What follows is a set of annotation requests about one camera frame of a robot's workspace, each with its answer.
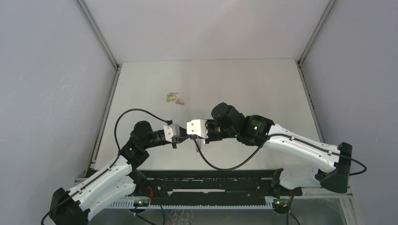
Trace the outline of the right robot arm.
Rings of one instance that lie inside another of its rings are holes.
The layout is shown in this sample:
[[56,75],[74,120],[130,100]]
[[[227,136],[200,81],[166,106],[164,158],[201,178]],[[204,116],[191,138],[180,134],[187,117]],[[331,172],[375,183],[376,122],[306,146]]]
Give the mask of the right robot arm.
[[205,121],[205,142],[235,138],[246,146],[268,148],[292,154],[315,167],[314,175],[294,175],[283,169],[271,182],[272,191],[284,195],[289,189],[308,186],[315,181],[321,187],[344,194],[348,189],[351,169],[352,146],[317,142],[295,134],[274,121],[260,115],[244,116],[235,107],[220,103],[211,111],[212,118]]

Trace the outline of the metal chain keyring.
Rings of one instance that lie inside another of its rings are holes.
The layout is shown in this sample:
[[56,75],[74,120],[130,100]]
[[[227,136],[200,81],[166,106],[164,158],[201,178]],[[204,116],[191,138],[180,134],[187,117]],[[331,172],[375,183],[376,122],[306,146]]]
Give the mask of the metal chain keyring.
[[195,138],[193,139],[194,144],[195,144],[195,150],[196,152],[199,152],[202,149],[202,139],[200,138]]

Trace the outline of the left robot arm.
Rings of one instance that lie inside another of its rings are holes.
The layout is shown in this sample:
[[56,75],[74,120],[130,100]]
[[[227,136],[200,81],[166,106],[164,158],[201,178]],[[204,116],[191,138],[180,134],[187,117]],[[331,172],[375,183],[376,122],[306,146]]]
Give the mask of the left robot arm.
[[44,218],[51,219],[54,225],[86,225],[123,196],[142,195],[147,183],[137,168],[149,158],[147,149],[175,145],[190,135],[190,129],[174,123],[153,131],[149,122],[138,122],[111,162],[69,190],[60,188],[54,192],[50,210]]

